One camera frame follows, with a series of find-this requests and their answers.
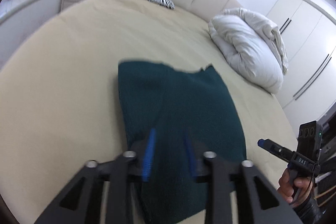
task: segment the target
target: hand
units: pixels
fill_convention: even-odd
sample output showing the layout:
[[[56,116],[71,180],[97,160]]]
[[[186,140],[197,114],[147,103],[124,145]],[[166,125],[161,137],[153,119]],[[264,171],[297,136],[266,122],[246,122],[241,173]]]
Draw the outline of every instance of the hand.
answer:
[[[302,204],[309,196],[311,188],[312,188],[312,183],[311,183],[309,190],[306,191],[308,189],[309,182],[310,182],[309,178],[296,178],[294,180],[294,185],[298,188],[301,188],[301,193],[299,195],[298,201],[293,204],[294,208]],[[285,201],[287,201],[288,203],[291,203],[293,201],[292,195],[294,193],[294,189],[289,184],[288,169],[286,169],[283,172],[282,177],[279,179],[279,185],[280,187],[278,189],[278,193],[284,198]]]

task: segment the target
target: green cloth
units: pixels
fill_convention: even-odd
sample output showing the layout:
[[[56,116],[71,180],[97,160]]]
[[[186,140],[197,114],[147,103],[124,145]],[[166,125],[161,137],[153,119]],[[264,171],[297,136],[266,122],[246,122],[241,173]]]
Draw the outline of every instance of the green cloth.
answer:
[[[128,147],[157,131],[150,180],[136,187],[145,222],[173,224],[200,212],[207,186],[189,174],[184,133],[224,159],[246,160],[242,126],[221,77],[212,66],[186,73],[131,61],[119,64],[118,83]]]

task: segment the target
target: beige bed sheet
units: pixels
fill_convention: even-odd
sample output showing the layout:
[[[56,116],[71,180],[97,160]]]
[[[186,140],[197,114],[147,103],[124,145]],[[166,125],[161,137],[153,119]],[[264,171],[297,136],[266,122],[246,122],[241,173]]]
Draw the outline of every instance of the beige bed sheet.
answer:
[[[47,22],[0,72],[0,193],[21,224],[33,223],[85,161],[126,149],[117,73],[127,59],[186,71],[212,63],[235,103],[248,159],[277,185],[286,164],[257,141],[295,149],[291,127],[273,95],[228,66],[207,22],[145,0],[87,0]]]

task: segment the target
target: wardrobe door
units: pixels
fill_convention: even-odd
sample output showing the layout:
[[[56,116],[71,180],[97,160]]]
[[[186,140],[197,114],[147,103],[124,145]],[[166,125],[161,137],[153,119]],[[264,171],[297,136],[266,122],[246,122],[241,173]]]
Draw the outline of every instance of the wardrobe door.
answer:
[[[323,65],[319,76],[283,111],[298,135],[302,123],[320,119],[336,101],[336,51]]]
[[[267,14],[267,17],[275,22],[279,28],[283,28],[285,23],[287,24],[292,18],[301,3],[302,0],[278,0]]]
[[[286,47],[288,61],[300,50],[311,32],[314,30],[322,13],[303,1],[292,18],[281,30],[281,36]]]
[[[285,107],[307,87],[320,72],[336,47],[336,25],[322,15],[302,48],[289,62],[288,72],[276,97]]]

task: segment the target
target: folded white duvet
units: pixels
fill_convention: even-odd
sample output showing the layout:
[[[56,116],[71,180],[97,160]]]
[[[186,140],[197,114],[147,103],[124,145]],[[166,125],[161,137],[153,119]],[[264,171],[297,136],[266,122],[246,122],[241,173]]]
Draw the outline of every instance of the folded white duvet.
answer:
[[[237,73],[270,93],[280,90],[288,61],[275,23],[243,8],[225,9],[211,19],[209,32]]]

